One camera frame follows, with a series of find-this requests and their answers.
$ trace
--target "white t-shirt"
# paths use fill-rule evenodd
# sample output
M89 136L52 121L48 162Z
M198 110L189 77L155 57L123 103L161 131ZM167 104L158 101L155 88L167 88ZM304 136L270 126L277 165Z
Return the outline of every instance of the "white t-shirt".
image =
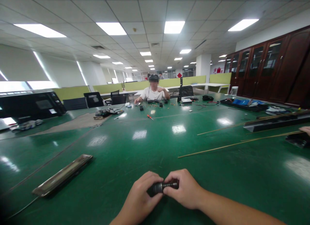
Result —
M143 90L141 96L140 96L143 100L163 100L165 98L165 93L162 90L161 92L158 92L157 90L154 92L153 90L151 90L151 88L147 87Z

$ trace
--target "ceiling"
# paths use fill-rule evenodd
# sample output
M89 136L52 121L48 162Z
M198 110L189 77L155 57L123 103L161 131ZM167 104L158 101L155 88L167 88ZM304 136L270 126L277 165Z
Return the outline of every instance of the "ceiling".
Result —
M0 0L0 43L102 66L139 71L190 65L200 54L234 52L236 42L310 8L310 0ZM227 30L259 18L239 32ZM164 34L165 21L186 21L180 34ZM125 36L109 36L96 22L119 22ZM40 23L66 38L44 38L13 24ZM96 51L90 46L104 46ZM192 49L179 54L182 49ZM141 56L150 51L152 56ZM99 59L94 54L108 55Z

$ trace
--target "red-handled screwdriver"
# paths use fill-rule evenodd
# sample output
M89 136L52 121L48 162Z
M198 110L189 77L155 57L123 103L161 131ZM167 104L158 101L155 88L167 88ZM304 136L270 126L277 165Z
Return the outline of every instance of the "red-handled screwdriver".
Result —
M150 115L148 115L148 117L150 118L150 119L152 119L152 117L150 116ZM154 119L152 119L153 121L154 121Z

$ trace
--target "wire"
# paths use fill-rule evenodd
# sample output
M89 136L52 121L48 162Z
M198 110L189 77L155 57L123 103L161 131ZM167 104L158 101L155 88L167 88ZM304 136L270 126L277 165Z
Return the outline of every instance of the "wire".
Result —
M6 219L9 220L10 218L14 217L15 215L19 214L20 212L22 212L24 209L26 209L28 206L30 206L35 200L37 200L39 197L36 197L35 199L33 199L27 206L25 206L24 208L22 208L20 211L16 212L15 214L11 215L10 217L8 217Z

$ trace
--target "green partition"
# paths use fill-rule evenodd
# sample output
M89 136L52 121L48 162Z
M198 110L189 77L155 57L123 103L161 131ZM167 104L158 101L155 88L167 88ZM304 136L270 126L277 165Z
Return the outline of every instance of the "green partition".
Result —
M206 76L184 77L183 85L206 83Z
M88 86L54 88L53 91L57 94L61 101L84 97L84 93L90 93Z
M230 84L230 79L232 77L232 73L218 73L218 74L211 74L210 75L210 83L217 83L217 84ZM209 87L209 91L218 92L219 87ZM227 93L227 88L222 88L220 93Z
M180 84L180 78L159 80L159 85L161 87L180 86Z
M126 91L142 90L149 87L149 81L125 82Z
M103 93L110 93L119 90L120 92L123 91L122 83L118 84L108 84L108 85L97 85L93 86L95 92Z

